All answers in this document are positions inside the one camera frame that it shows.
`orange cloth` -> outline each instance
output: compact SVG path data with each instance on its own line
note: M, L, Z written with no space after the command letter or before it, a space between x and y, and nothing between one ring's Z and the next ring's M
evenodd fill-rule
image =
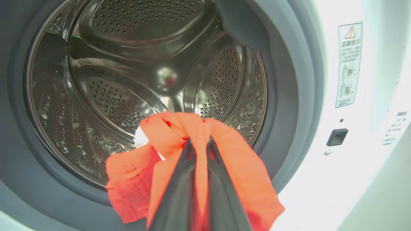
M284 211L261 159L234 129L197 114L152 115L140 124L150 141L130 152L107 159L109 199L124 223L155 215L174 167L188 137L197 153L195 187L200 217L204 217L208 193L206 146L212 136L255 231L267 231ZM166 159L160 160L157 152Z

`front-load washing machine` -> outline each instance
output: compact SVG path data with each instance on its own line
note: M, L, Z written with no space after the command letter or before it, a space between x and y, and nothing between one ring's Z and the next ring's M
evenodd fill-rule
M1 12L4 221L144 230L111 207L105 161L166 110L244 137L286 207L279 230L335 229L386 156L369 153L406 54L407 1L18 0Z

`stainless steel drum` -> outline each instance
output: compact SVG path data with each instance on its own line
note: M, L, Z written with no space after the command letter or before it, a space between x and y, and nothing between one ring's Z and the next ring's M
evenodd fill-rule
M29 57L28 110L55 159L93 185L155 113L220 120L251 146L258 137L261 57L227 35L212 1L71 1L46 23Z

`orange garment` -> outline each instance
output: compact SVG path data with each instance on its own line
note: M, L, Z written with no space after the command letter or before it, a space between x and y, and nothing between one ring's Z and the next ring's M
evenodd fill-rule
M195 187L200 217L208 193L206 146L212 136L255 231L267 231L284 211L261 159L234 129L197 114L155 114L140 124L148 144L107 159L109 199L124 223L147 217L150 226L188 137L197 153ZM157 152L166 159L160 160Z

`warning label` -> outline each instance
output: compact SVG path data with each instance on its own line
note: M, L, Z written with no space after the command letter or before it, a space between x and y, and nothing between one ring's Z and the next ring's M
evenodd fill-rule
M363 24L342 25L339 36L339 81L335 107L354 103L360 73Z

